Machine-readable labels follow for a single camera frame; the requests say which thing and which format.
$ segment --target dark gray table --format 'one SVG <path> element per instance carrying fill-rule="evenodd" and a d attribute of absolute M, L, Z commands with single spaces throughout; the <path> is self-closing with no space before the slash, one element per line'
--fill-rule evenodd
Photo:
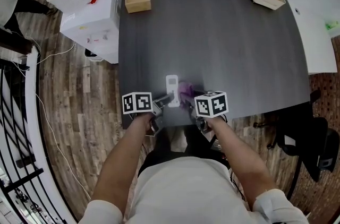
<path fill-rule="evenodd" d="M 228 119 L 309 101 L 302 41 L 288 4 L 276 11 L 252 0 L 151 0 L 151 11 L 128 14 L 122 0 L 121 95 L 166 93 L 165 76 L 227 93 Z M 123 127 L 131 120 L 123 115 Z M 190 124 L 166 108 L 165 126 Z"/>

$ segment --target black metal railing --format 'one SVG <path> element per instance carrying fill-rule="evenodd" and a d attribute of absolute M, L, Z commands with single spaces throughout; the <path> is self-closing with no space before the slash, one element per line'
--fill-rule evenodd
<path fill-rule="evenodd" d="M 3 132 L 0 131 L 0 134 L 4 134 L 8 150 L 6 152 L 4 146 L 0 150 L 3 171 L 8 177 L 7 183 L 0 182 L 0 189 L 23 223 L 29 224 L 30 222 L 27 221 L 27 218 L 23 216 L 16 205 L 18 201 L 36 224 L 66 223 L 56 210 L 41 182 L 40 175 L 44 170 L 36 166 L 36 159 L 25 126 L 27 119 L 23 92 L 24 75 L 27 69 L 25 66 L 0 59 L 0 125 L 3 128 Z M 7 86 L 9 87 L 9 95 L 8 93 L 4 95 Z M 20 118 L 18 112 L 15 112 L 16 107 L 21 113 Z M 16 200 L 13 200 L 11 193 L 15 193 Z"/>

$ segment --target person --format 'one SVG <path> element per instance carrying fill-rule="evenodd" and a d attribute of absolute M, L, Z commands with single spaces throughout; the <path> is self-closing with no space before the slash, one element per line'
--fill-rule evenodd
<path fill-rule="evenodd" d="M 0 0 L 0 2 L 0 25 L 18 33 L 22 37 L 23 34 L 20 31 L 15 13 L 30 12 L 52 15 L 58 11 L 57 8 L 49 8 L 34 0 Z"/>
<path fill-rule="evenodd" d="M 123 221 L 151 117 L 137 116 L 108 155 L 80 224 Z M 180 156 L 180 152 L 163 150 L 165 156 L 160 157 L 162 150 L 155 149 L 139 172 L 127 223 L 308 223 L 277 188 L 260 156 L 220 117 L 206 121 L 242 184 L 250 211 L 237 196 L 226 165 L 204 154 L 206 147 L 196 156 L 187 151 Z M 202 134 L 195 128 L 188 126 L 186 130 L 199 139 Z"/>

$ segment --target person's arm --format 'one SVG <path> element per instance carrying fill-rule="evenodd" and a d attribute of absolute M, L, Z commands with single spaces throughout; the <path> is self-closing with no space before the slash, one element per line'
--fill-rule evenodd
<path fill-rule="evenodd" d="M 231 168 L 242 184 L 249 207 L 252 209 L 260 194 L 277 188 L 266 164 L 260 155 L 244 143 L 223 119 L 216 117 L 206 120 L 214 130 Z"/>
<path fill-rule="evenodd" d="M 91 200 L 107 201 L 124 215 L 145 134 L 152 114 L 136 117 L 101 169 Z"/>

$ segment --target wooden floor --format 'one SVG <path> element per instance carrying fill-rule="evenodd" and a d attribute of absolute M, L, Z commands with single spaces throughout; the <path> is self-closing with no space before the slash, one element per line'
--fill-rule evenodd
<path fill-rule="evenodd" d="M 33 37 L 41 45 L 42 58 L 72 47 L 73 42 L 58 33 L 61 13 L 50 17 L 22 13 L 18 14 L 18 20 L 23 34 Z M 39 81 L 39 94 L 45 103 L 55 139 L 77 179 L 91 195 L 106 156 L 124 134 L 121 127 L 118 65 L 90 62 L 84 56 L 84 48 L 75 44 L 70 52 L 52 56 L 40 65 Z M 270 127 L 252 127 L 254 122 L 263 119 L 263 115 L 235 119 L 232 126 L 238 136 L 260 153 L 278 186 L 287 193 L 297 158 L 287 156 L 278 147 L 267 150 L 267 144 L 274 137 L 274 130 Z M 43 113 L 41 121 L 57 181 L 72 211 L 80 219 L 89 200 L 58 151 Z M 152 150 L 153 143 L 152 139 L 146 138 L 147 151 Z M 141 150 L 139 165 L 145 156 L 145 151 Z M 306 192 L 311 184 L 305 172 L 302 173 L 304 175 L 299 179 L 293 203 L 306 210 L 305 204 L 308 202 L 308 210 L 313 211 L 319 205 L 319 197 L 309 195 L 308 199 L 311 200 L 306 201 Z"/>

